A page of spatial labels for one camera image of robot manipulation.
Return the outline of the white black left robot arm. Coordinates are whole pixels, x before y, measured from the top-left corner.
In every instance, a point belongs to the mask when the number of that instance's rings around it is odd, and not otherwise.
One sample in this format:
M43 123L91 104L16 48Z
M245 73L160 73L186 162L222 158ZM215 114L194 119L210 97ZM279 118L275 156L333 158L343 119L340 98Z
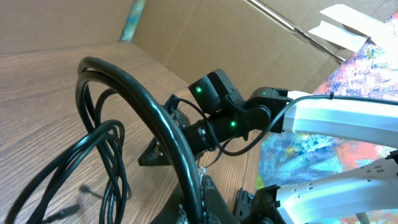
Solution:
M397 151L366 166L295 185L240 190L230 210L189 148L166 150L179 183L153 223L310 223L397 208Z

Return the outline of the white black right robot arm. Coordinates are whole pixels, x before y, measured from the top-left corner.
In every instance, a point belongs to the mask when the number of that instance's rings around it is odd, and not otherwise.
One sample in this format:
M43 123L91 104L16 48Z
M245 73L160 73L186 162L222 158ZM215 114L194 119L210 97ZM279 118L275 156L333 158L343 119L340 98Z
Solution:
M173 156L198 157L227 143L245 138L253 130L267 133L312 133L397 147L397 103L355 96L311 95L281 88L258 88L245 100L227 74L217 69L189 86L196 123L178 110L181 99L171 96L160 105L147 96L146 120L164 129L152 142L162 158L139 158L142 166L165 166Z

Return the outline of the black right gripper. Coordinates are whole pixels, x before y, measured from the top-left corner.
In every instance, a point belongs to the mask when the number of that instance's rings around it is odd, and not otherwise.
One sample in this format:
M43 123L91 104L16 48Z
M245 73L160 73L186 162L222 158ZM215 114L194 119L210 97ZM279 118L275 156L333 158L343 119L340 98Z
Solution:
M196 166L195 155L172 115L181 101L186 102L172 95L162 106L152 95L137 97L137 113L154 134L153 140L138 158L140 166Z

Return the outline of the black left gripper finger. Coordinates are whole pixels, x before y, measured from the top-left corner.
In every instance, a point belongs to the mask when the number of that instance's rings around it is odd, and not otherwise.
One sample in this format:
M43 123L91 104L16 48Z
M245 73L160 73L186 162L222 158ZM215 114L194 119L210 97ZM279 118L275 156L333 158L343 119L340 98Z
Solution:
M202 178L205 214L201 223L232 224L239 223L229 210L222 195L209 175ZM166 204L159 214L151 221L152 224L193 223L188 219L188 209L181 204L182 193L176 185Z

